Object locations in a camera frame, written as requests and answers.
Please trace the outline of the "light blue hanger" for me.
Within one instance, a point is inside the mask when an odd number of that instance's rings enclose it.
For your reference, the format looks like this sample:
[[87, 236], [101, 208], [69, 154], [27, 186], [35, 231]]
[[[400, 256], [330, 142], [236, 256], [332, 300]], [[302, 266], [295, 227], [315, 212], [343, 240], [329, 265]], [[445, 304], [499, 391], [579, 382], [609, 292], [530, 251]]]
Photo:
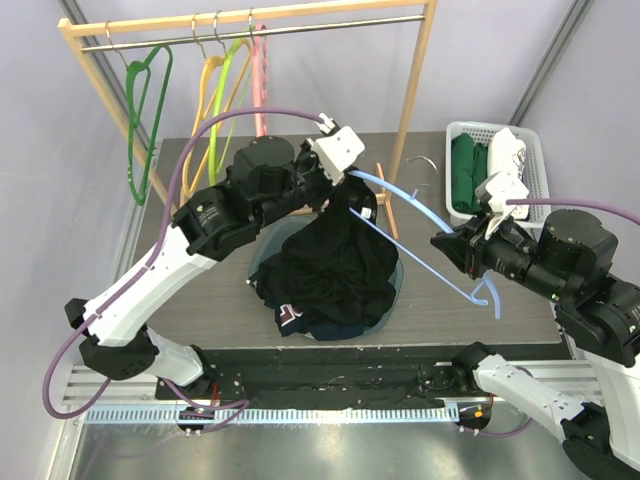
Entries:
[[[359, 178], [364, 181], [369, 181], [374, 183], [377, 186], [383, 187], [387, 193], [392, 193], [393, 195], [399, 197], [401, 200], [411, 205], [414, 209], [419, 211], [422, 215], [428, 218], [432, 223], [434, 223], [443, 233], [452, 233], [453, 228], [443, 220], [438, 214], [436, 214], [431, 208], [427, 207], [425, 204], [420, 202], [417, 199], [417, 192], [409, 194], [408, 192], [402, 190], [396, 185], [383, 180], [373, 174], [364, 172], [359, 169], [354, 169], [348, 172], [348, 174], [352, 177]], [[430, 272], [444, 284], [452, 288], [456, 293], [460, 294], [467, 301], [471, 302], [476, 306], [486, 307], [489, 305], [489, 301], [483, 298], [478, 297], [478, 293], [481, 289], [486, 288], [491, 296], [493, 305], [494, 305], [494, 318], [496, 320], [500, 320], [502, 317], [502, 300], [498, 289], [495, 285], [495, 282], [492, 280], [488, 273], [485, 273], [481, 280], [475, 285], [474, 289], [467, 293], [463, 291], [460, 287], [458, 287], [455, 283], [447, 279], [444, 275], [438, 272], [435, 268], [429, 265], [426, 261], [421, 259], [418, 255], [413, 253], [406, 246], [402, 245], [398, 240], [394, 239], [393, 236], [389, 233], [384, 232], [380, 227], [375, 226], [372, 221], [365, 216], [363, 216], [359, 211], [353, 208], [349, 208], [349, 211], [359, 220], [361, 220], [368, 227], [373, 229], [375, 232], [380, 234], [383, 238], [390, 241], [393, 245], [395, 245], [398, 249], [408, 255], [412, 260], [418, 263], [422, 268]]]

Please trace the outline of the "black tank top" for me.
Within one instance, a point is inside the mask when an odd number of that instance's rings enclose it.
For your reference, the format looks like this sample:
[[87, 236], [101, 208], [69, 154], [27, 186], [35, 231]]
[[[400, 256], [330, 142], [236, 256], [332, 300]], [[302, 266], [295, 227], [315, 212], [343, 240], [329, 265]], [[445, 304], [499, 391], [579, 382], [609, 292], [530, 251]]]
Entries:
[[330, 289], [393, 285], [397, 248], [377, 233], [373, 191], [353, 175], [331, 193], [329, 204], [284, 241], [279, 257], [298, 283]]

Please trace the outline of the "black dress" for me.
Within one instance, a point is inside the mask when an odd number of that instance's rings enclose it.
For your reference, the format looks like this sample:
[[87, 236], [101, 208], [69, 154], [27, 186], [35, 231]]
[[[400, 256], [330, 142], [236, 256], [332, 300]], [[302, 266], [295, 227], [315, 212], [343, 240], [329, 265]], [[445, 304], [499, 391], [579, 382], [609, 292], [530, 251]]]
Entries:
[[274, 306], [289, 304], [313, 324], [369, 329], [392, 308], [396, 264], [354, 259], [308, 263], [274, 255], [260, 264], [250, 282], [259, 298]]

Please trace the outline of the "navy tank top maroon trim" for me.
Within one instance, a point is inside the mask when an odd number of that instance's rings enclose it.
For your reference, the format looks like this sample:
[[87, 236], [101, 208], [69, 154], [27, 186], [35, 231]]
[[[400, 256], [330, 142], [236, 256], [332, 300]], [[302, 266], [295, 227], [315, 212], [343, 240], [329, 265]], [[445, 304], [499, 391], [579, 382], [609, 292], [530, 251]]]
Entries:
[[349, 340], [365, 333], [361, 323], [343, 324], [327, 317], [314, 317], [292, 304], [278, 305], [265, 300], [264, 306], [274, 312], [274, 322], [282, 337], [304, 335], [316, 341]]

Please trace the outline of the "yellow plastic hanger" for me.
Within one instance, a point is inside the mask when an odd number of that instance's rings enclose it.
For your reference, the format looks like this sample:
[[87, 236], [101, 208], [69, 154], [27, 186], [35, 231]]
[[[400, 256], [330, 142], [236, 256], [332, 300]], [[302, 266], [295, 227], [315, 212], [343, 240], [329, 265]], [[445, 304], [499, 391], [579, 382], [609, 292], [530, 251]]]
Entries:
[[[224, 53], [223, 56], [212, 55], [212, 56], [206, 56], [204, 58], [204, 65], [201, 70], [200, 80], [199, 80], [197, 110], [196, 110], [196, 115], [194, 118], [194, 123], [192, 127], [192, 132], [191, 132], [192, 136], [196, 134], [198, 129], [201, 127], [201, 124], [205, 120], [213, 118], [212, 114], [213, 114], [213, 106], [214, 106], [214, 99], [215, 99], [215, 91], [216, 91], [220, 74], [222, 72], [222, 65], [223, 65], [225, 54], [230, 50], [230, 48]], [[249, 80], [248, 68], [246, 71], [246, 75], [242, 80], [242, 82], [245, 81], [245, 84], [248, 84], [248, 80]], [[222, 150], [219, 149], [219, 146], [217, 143], [217, 154], [218, 154], [218, 157], [222, 160], [222, 167], [223, 167], [228, 146], [230, 143], [231, 135], [232, 135], [232, 132], [229, 133], [229, 136], [227, 137], [227, 140]], [[204, 174], [207, 174], [207, 156], [208, 156], [208, 146], [200, 160], [200, 163], [196, 169], [195, 174], [193, 175], [193, 177], [190, 177], [191, 161], [192, 161], [193, 153], [189, 153], [187, 155], [186, 160], [183, 164], [182, 173], [181, 173], [181, 183], [182, 183], [181, 190], [180, 190], [181, 204], [185, 203], [188, 199], [192, 197], [198, 185], [200, 184], [201, 178], [203, 177]]]

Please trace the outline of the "pink hanger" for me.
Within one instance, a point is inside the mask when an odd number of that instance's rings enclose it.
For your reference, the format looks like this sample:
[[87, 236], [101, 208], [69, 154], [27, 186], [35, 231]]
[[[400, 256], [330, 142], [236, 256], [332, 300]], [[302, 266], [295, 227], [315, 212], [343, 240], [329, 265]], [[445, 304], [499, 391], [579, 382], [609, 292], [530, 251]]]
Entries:
[[[252, 99], [253, 106], [264, 107], [267, 103], [268, 75], [267, 75], [267, 38], [258, 36], [253, 41], [252, 50]], [[266, 115], [254, 115], [256, 136], [267, 135]]]

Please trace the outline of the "neon yellow hanger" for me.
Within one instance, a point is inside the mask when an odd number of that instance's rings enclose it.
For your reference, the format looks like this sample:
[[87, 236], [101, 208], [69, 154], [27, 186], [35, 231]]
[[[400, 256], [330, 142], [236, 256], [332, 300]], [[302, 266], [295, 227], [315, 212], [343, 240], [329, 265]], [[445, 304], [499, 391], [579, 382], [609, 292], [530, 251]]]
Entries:
[[[236, 80], [236, 83], [233, 86], [232, 91], [229, 94], [225, 93], [226, 86], [228, 83], [228, 78], [231, 70], [232, 63], [236, 54], [242, 49], [245, 48], [247, 50], [247, 56], [245, 58], [245, 62], [240, 70], [239, 78]], [[249, 41], [246, 38], [236, 39], [230, 50], [225, 54], [222, 72], [220, 74], [218, 84], [215, 91], [215, 99], [213, 106], [213, 117], [216, 117], [226, 111], [228, 111], [231, 105], [234, 102], [235, 96], [237, 94], [237, 90], [246, 75], [246, 71], [249, 65], [249, 60], [251, 59], [251, 46], [249, 45]], [[220, 127], [213, 126], [209, 131], [209, 144], [208, 144], [208, 156], [207, 156], [207, 174], [209, 185], [213, 186], [216, 183], [217, 175], [220, 173], [222, 169], [222, 160], [218, 157], [217, 154], [217, 143], [218, 143], [218, 132]]]

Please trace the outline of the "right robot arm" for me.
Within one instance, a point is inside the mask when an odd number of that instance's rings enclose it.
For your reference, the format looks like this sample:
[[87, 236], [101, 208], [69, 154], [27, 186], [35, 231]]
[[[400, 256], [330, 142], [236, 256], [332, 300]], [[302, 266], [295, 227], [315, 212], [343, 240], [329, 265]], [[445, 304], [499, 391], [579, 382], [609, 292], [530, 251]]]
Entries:
[[639, 288], [611, 274], [617, 237], [594, 215], [561, 209], [538, 238], [513, 220], [476, 216], [430, 243], [473, 279], [493, 271], [543, 297], [583, 350], [602, 404], [552, 389], [475, 342], [453, 359], [457, 391], [494, 394], [550, 432], [591, 479], [639, 476]]

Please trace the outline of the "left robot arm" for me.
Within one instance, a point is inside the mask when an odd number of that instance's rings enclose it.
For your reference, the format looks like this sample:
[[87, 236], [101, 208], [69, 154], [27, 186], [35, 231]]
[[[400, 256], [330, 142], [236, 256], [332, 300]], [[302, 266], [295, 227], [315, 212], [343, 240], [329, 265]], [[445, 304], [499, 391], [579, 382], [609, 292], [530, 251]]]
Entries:
[[187, 397], [209, 394], [215, 371], [201, 349], [180, 345], [147, 325], [178, 290], [256, 240], [260, 230], [305, 205], [319, 209], [365, 146], [349, 127], [299, 151], [262, 136], [238, 150], [218, 184], [196, 192], [149, 252], [101, 296], [73, 299], [70, 324], [89, 324], [79, 351], [84, 364], [110, 380], [141, 373], [176, 385]]

